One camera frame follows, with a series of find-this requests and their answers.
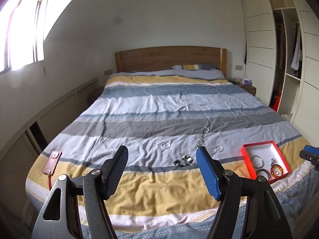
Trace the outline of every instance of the keychain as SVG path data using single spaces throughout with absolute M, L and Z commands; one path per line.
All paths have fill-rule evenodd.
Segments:
M 51 177 L 54 174 L 54 170 L 58 164 L 61 154 L 61 151 L 52 151 L 44 167 L 43 173 L 47 175 L 49 190 L 52 188 Z
M 203 133 L 202 133 L 202 136 L 200 137 L 200 143 L 196 147 L 196 149 L 198 149 L 204 143 L 204 135 L 207 135 L 208 133 L 209 133 L 209 128 L 208 127 L 203 128 Z

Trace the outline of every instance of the sunlight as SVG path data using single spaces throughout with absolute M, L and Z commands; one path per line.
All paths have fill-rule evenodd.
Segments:
M 9 24 L 10 15 L 17 6 L 19 0 L 9 0 L 0 11 L 0 72 L 4 70 L 5 37 Z
M 32 64 L 33 44 L 36 37 L 34 16 L 37 0 L 22 0 L 13 13 L 9 29 L 9 49 L 12 70 Z

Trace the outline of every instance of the wooden headboard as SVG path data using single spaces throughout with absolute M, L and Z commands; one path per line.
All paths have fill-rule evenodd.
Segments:
M 139 48 L 115 53 L 117 72 L 150 72 L 174 65 L 215 64 L 226 76 L 227 49 L 198 46 Z

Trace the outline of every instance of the striped pillowcase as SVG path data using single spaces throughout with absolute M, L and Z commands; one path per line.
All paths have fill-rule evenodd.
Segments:
M 214 64 L 197 64 L 197 65 L 175 65 L 172 67 L 174 70 L 208 70 L 208 69 L 214 69 L 219 70 L 219 68 Z

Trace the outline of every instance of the wardrobe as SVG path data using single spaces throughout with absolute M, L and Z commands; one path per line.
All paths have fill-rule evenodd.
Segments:
M 242 0 L 245 77 L 256 97 L 319 147 L 319 20 L 305 0 Z

